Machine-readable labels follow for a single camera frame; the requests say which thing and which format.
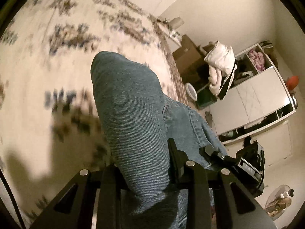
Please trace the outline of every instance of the white shelf unit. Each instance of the white shelf unit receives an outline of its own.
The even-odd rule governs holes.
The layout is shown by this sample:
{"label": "white shelf unit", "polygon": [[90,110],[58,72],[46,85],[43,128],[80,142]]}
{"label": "white shelf unit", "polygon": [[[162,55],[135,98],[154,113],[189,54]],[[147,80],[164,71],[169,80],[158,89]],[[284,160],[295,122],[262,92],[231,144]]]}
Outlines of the white shelf unit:
{"label": "white shelf unit", "polygon": [[[248,57],[251,49],[263,53],[266,68],[264,71],[258,72]],[[242,59],[248,69],[253,71],[254,76],[231,88],[224,100],[210,105],[217,135],[230,131],[235,131],[237,135],[235,139],[224,140],[222,143],[226,146],[242,141],[249,135],[255,136],[269,130],[283,123],[295,113],[292,99],[282,77],[259,44],[236,54],[235,58]],[[281,118],[278,115],[280,109],[284,110]],[[265,117],[270,123],[238,136],[237,132],[240,128]]]}

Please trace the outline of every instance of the pink fabric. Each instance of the pink fabric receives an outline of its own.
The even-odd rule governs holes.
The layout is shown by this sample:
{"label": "pink fabric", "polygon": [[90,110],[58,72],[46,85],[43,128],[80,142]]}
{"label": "pink fabric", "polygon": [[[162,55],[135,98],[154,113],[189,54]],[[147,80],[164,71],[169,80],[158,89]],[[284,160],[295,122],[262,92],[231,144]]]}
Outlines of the pink fabric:
{"label": "pink fabric", "polygon": [[251,49],[248,56],[253,60],[254,65],[259,72],[265,70],[265,59],[263,53],[256,52],[255,50]]}

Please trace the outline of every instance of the black mount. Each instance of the black mount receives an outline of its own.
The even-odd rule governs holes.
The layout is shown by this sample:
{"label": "black mount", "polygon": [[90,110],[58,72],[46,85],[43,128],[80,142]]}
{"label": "black mount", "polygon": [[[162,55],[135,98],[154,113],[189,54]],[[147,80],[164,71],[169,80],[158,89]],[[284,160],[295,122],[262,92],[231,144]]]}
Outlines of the black mount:
{"label": "black mount", "polygon": [[[207,147],[206,153],[226,158],[221,171],[204,169],[177,150],[173,139],[168,140],[174,182],[178,189],[188,189],[187,229],[211,229],[211,205],[209,187],[213,189],[218,229],[276,229],[273,221],[254,199],[253,194],[232,173],[244,178],[255,177],[259,170],[242,157],[222,158],[214,149]],[[252,183],[261,182],[257,176]],[[110,165],[103,171],[81,170],[50,202],[33,222],[30,229],[91,229],[96,190],[100,188],[97,208],[97,229],[121,229],[121,189],[128,189],[119,169]]]}

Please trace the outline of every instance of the cabinet drawer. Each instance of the cabinet drawer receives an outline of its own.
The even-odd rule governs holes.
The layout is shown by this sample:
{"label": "cabinet drawer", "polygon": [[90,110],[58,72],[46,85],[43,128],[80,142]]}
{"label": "cabinet drawer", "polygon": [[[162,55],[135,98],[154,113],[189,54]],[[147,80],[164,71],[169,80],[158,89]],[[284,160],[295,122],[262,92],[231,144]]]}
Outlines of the cabinet drawer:
{"label": "cabinet drawer", "polygon": [[218,135],[249,123],[236,87],[229,89],[223,100],[212,104],[210,110]]}
{"label": "cabinet drawer", "polygon": [[264,70],[262,73],[249,79],[263,115],[268,115],[290,103],[289,97],[274,68]]}
{"label": "cabinet drawer", "polygon": [[263,108],[261,107],[254,88],[255,87],[252,86],[250,80],[236,86],[250,122],[264,116]]}

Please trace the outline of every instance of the red object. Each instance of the red object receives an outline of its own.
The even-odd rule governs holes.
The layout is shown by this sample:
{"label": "red object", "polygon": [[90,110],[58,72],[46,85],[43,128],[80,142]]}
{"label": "red object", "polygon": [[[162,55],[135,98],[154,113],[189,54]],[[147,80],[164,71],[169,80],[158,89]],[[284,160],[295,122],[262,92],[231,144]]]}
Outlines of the red object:
{"label": "red object", "polygon": [[286,86],[288,90],[293,90],[298,84],[299,84],[298,76],[292,76],[291,78],[288,78],[286,81]]}

